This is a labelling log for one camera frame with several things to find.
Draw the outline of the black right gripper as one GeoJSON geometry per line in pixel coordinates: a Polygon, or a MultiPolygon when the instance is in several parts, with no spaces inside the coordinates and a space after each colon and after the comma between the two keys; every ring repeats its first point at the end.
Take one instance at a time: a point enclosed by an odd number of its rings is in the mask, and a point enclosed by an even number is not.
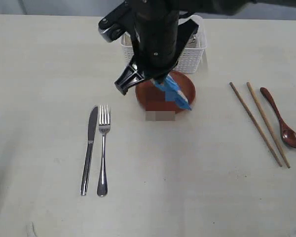
{"type": "Polygon", "coordinates": [[[115,81],[116,88],[125,95],[129,88],[144,81],[163,81],[176,67],[189,38],[198,30],[198,24],[189,19],[182,24],[176,21],[164,28],[161,34],[140,38],[140,45],[150,43],[153,48],[134,53],[124,72],[115,81]]]}

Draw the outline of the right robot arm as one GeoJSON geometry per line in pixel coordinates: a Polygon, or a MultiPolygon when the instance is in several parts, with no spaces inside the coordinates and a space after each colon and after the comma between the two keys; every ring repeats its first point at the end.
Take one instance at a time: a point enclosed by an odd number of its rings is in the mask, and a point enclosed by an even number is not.
{"type": "Polygon", "coordinates": [[[178,24],[180,12],[187,17],[195,12],[233,15],[246,5],[246,0],[126,0],[106,18],[128,32],[134,55],[116,88],[128,89],[149,79],[163,81],[176,66],[190,36],[198,25],[188,20],[178,24]]]}

